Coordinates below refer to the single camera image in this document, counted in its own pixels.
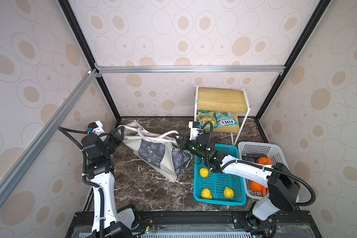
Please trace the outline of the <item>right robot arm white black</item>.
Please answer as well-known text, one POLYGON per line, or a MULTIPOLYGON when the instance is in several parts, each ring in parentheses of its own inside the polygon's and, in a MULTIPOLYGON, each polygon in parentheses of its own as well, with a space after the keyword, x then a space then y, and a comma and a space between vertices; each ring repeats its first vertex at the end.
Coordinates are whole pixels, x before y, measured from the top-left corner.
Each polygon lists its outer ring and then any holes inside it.
POLYGON ((256 202, 246 216, 251 225, 265 221, 278 211, 295 209, 299 183, 284 164, 261 165, 235 158, 216 150, 209 134, 202 134, 195 140, 177 135, 175 140, 180 150, 202 159, 209 171, 243 177, 268 188, 269 193, 256 202))

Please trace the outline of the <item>cream canvas grocery bag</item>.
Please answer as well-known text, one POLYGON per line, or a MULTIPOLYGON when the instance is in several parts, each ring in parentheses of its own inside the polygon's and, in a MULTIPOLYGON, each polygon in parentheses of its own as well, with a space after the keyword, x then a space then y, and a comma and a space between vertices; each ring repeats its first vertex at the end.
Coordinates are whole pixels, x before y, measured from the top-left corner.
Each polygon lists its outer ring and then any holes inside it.
POLYGON ((123 143, 171 182, 175 182, 185 172, 193 158, 191 154, 178 149, 177 131, 151 133, 138 121, 122 127, 125 129, 123 143))

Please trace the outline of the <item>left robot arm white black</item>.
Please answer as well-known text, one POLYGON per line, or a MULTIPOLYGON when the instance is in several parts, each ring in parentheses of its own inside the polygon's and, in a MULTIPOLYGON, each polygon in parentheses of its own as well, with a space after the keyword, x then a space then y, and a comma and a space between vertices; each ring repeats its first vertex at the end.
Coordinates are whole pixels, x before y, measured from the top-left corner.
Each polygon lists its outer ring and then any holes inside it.
POLYGON ((114 196, 114 162, 111 158, 115 149, 124 140, 123 126, 109 133, 89 133, 82 140, 84 162, 83 182, 93 187, 94 218, 92 238, 132 238, 131 227, 135 214, 131 208, 117 212, 114 196))

